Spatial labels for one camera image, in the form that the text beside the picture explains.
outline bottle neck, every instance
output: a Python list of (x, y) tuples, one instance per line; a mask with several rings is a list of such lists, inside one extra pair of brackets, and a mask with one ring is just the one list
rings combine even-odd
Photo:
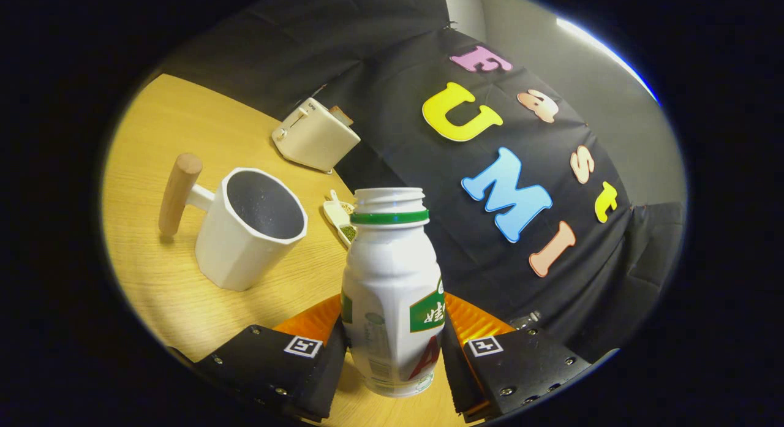
[(398, 240), (425, 235), (425, 224), (429, 220), (404, 224), (355, 224), (356, 239), (364, 241)]
[(424, 196), (422, 189), (409, 187), (356, 190), (351, 224), (391, 227), (385, 229), (421, 227), (429, 220)]

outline blue letter m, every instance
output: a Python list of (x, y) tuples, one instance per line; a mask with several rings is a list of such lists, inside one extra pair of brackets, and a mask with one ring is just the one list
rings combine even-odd
[(463, 178), (462, 187), (474, 200), (484, 198), (484, 190), (493, 184), (484, 210), (487, 212), (511, 206), (504, 214), (496, 214), (496, 226), (512, 243), (520, 240), (520, 232), (537, 214), (552, 206), (547, 190), (541, 185), (517, 189), (523, 164), (509, 148), (498, 149), (499, 158), (476, 178)]

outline white plastic bottle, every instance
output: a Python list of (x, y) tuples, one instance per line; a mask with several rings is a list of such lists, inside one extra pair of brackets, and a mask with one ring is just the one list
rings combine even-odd
[(446, 319), (443, 284), (425, 235), (422, 189), (360, 189), (356, 237), (342, 282), (342, 323), (364, 385), (413, 396), (433, 382)]

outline gray wall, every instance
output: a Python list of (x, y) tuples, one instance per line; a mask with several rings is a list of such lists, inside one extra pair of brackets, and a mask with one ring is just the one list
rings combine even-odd
[(551, 11), (529, 0), (447, 4), (450, 19), (459, 22), (454, 27), (477, 39), (469, 32), (482, 24), (478, 12), (467, 9), (481, 6), (486, 39), (480, 40), (537, 74), (582, 115), (610, 154), (632, 204), (686, 199), (675, 136), (656, 101), (620, 65), (557, 26)]
[(487, 42), (481, 0), (446, 0), (446, 7), (449, 11), (449, 19), (456, 22), (451, 25), (452, 28), (479, 41)]

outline black cloth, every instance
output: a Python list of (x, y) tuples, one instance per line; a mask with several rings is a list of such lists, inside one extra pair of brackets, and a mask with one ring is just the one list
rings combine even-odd
[[(490, 45), (485, 47), (511, 62), (513, 70), (462, 69), (448, 57), (483, 44), (448, 24), (445, 0), (264, 0), (179, 48), (162, 70), (277, 119), (318, 90), (315, 98), (326, 107), (340, 106), (361, 137), (336, 166), (349, 189), (424, 190), (431, 210), (426, 233), (446, 290), (506, 321), (538, 310), (547, 330), (595, 360), (602, 349), (618, 347), (658, 297), (658, 288), (634, 290), (624, 280), (636, 251), (632, 242), (642, 238), (636, 236), (645, 227), (630, 226), (639, 215), (630, 208), (619, 174), (571, 106)], [(477, 98), (450, 111), (451, 122), (462, 125), (486, 104), (503, 125), (463, 143), (440, 136), (423, 118), (422, 105), (448, 81)], [(528, 89), (557, 103), (556, 122), (543, 122), (518, 102), (517, 94)], [(595, 161), (586, 184), (577, 182), (569, 165), (579, 145), (588, 147)], [(495, 162), (499, 147), (522, 162), (518, 189), (539, 184), (552, 198), (552, 207), (524, 228), (517, 243), (508, 242), (493, 220), (508, 209), (485, 212), (487, 197), (475, 201), (460, 184)], [(604, 224), (594, 214), (603, 181), (618, 191), (618, 207), (608, 211)], [(552, 239), (559, 221), (574, 230), (576, 245), (540, 278), (529, 255)], [(670, 239), (667, 247), (677, 246), (680, 234)], [(645, 260), (669, 266), (674, 260), (669, 251), (653, 246), (645, 249)], [(663, 278), (655, 269), (649, 273)], [(602, 306), (617, 310), (602, 311)]]

